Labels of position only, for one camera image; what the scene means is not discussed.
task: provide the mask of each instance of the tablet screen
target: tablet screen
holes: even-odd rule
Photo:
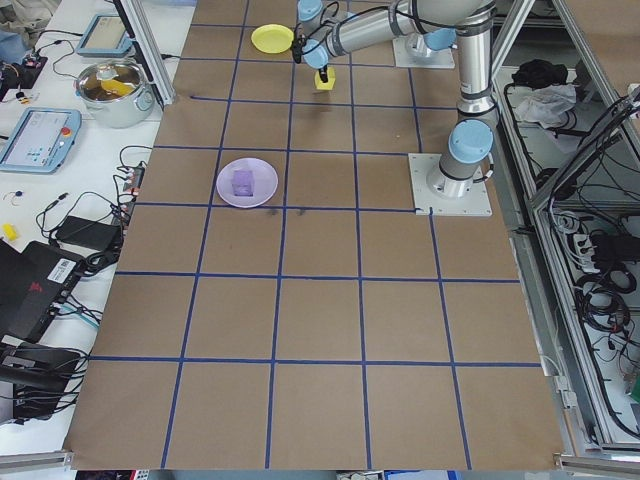
[[[55,150],[60,129],[69,114],[65,112],[30,112],[7,149],[2,163],[20,167],[42,167]]]

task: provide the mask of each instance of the yellow small object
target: yellow small object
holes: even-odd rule
[[[251,43],[264,53],[282,53],[289,50],[293,42],[293,31],[284,25],[270,23],[256,28],[251,34]]]
[[[133,92],[133,87],[131,85],[127,85],[126,83],[122,83],[114,79],[100,80],[100,85],[107,92],[114,93],[121,97],[129,95],[131,92]]]
[[[316,76],[314,80],[316,82],[317,90],[333,90],[333,84],[336,83],[336,70],[333,67],[327,68],[327,78],[328,82],[323,82],[320,78],[320,72],[316,72]]]
[[[5,223],[4,225],[2,225],[2,231],[4,232],[5,237],[7,237],[7,240],[9,240],[10,242],[13,242],[19,236],[15,227],[10,223]]]

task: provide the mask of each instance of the yellow block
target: yellow block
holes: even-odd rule
[[[323,82],[320,78],[320,72],[316,72],[316,76],[314,80],[316,82],[317,90],[333,90],[333,84],[336,83],[336,71],[333,67],[327,68],[327,78],[328,82]]]
[[[2,225],[2,231],[7,237],[7,240],[9,240],[10,242],[13,242],[16,238],[18,238],[18,232],[10,223],[5,223],[4,225]]]
[[[115,93],[116,95],[120,95],[124,97],[133,92],[133,87],[131,85],[127,85],[126,83],[119,82],[118,80],[101,80],[100,85],[107,92]]]

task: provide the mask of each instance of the cooking pot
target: cooking pot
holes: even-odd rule
[[[97,122],[113,128],[130,127],[144,120],[155,103],[143,71],[128,60],[111,60],[86,68],[76,80],[76,94]]]

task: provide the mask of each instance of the white table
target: white table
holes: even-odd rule
[[[184,44],[194,7],[171,6],[169,2],[146,0],[145,12],[154,32],[156,43],[162,53],[179,55]],[[104,0],[63,0],[51,19],[47,29],[66,30],[82,33],[96,13],[115,12],[114,7]],[[60,33],[44,33],[38,45],[47,45],[54,40],[68,39],[77,45],[79,37]],[[36,215],[60,194],[69,196],[47,214],[47,225],[55,225],[73,205],[77,197],[85,191],[94,191],[115,201],[115,186],[112,175],[120,164],[118,153],[126,145],[141,144],[152,146],[161,119],[161,109],[156,105],[154,112],[143,122],[127,129],[110,129],[98,124],[87,112],[79,97],[75,95],[74,80],[53,72],[53,63],[70,51],[63,42],[43,50],[49,57],[38,81],[28,94],[37,98],[27,106],[77,109],[82,113],[82,127],[65,163],[51,175],[0,173],[0,224],[15,226],[20,237],[11,242],[17,250],[22,250],[30,241],[44,241],[35,223]],[[83,58],[72,55],[57,65],[57,70],[78,75],[84,68],[101,59]],[[177,69],[177,59],[165,62],[171,78]],[[15,91],[9,91],[5,100],[15,98]],[[9,135],[27,107],[17,101],[0,104],[0,134]],[[147,160],[149,150],[129,149],[124,154],[127,164],[137,165]],[[11,203],[10,192],[22,191],[23,195]],[[81,200],[74,215],[89,219],[100,218],[106,212],[106,202],[95,196]],[[89,250],[66,247],[78,253],[88,254]],[[105,269],[99,275],[81,280],[74,295],[89,308],[102,310],[107,299],[115,267]],[[54,347],[74,347],[89,351],[95,340],[96,329],[81,319],[56,319],[42,340],[43,345]],[[30,420],[23,426],[0,426],[0,455],[43,453],[60,450],[69,428],[73,408],[54,415],[47,421]]]

